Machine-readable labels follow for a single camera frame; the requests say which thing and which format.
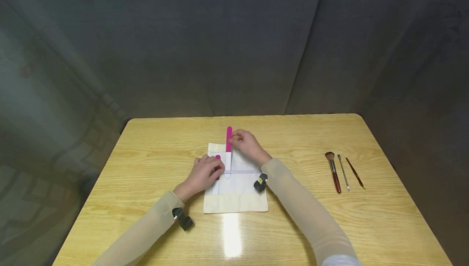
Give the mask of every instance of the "gray curtain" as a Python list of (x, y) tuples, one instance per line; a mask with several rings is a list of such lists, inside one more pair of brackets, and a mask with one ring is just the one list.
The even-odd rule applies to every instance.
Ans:
[(129, 118), (361, 114), (466, 265), (469, 0), (0, 0), (0, 265), (50, 265)]

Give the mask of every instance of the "black clip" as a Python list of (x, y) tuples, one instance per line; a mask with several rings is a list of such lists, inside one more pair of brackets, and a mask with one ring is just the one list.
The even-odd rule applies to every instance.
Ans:
[(181, 207), (173, 209), (173, 217), (174, 219), (177, 219), (179, 221), (179, 225), (182, 227), (182, 229), (184, 229), (184, 231), (190, 229), (191, 226), (194, 225), (192, 218), (189, 216), (186, 216), (186, 214), (184, 214), (184, 211), (182, 210)]
[(259, 193), (265, 190), (265, 185), (267, 184), (267, 175), (262, 173), (259, 176), (259, 179), (254, 183), (254, 189)]

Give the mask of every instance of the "person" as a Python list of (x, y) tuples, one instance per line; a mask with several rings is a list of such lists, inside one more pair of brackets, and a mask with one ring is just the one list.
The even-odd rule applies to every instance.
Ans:
[[(303, 187), (290, 170), (273, 159), (248, 131), (237, 130), (229, 140), (253, 159), (268, 176), (267, 185), (306, 236), (319, 266), (361, 266), (351, 242), (320, 202)], [(224, 172), (220, 159), (204, 155), (196, 158), (187, 179), (163, 195), (141, 219), (134, 223), (96, 261), (95, 266), (133, 266), (175, 222), (173, 208), (211, 186)]]

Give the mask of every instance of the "beige sleeve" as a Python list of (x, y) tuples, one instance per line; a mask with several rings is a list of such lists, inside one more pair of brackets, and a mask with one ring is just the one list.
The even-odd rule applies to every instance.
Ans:
[(261, 169), (267, 175), (267, 185), (311, 244), (318, 265), (333, 255), (357, 259), (351, 242), (334, 218), (280, 160), (272, 159)]
[(175, 222), (173, 209), (184, 203), (173, 192), (164, 194), (150, 210), (120, 236), (94, 266), (133, 266)]

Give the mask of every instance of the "wood grain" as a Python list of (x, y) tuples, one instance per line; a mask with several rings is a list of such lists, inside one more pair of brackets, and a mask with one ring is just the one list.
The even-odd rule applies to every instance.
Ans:
[[(355, 114), (133, 119), (118, 140), (53, 265), (90, 265), (166, 191), (182, 182), (226, 127), (251, 131), (329, 210), (364, 265), (451, 265), (362, 118)], [(338, 195), (324, 153), (348, 157), (351, 191)], [(341, 183), (343, 175), (339, 174)], [(203, 214), (173, 226), (141, 265), (315, 265), (308, 241), (275, 195), (268, 213)]]

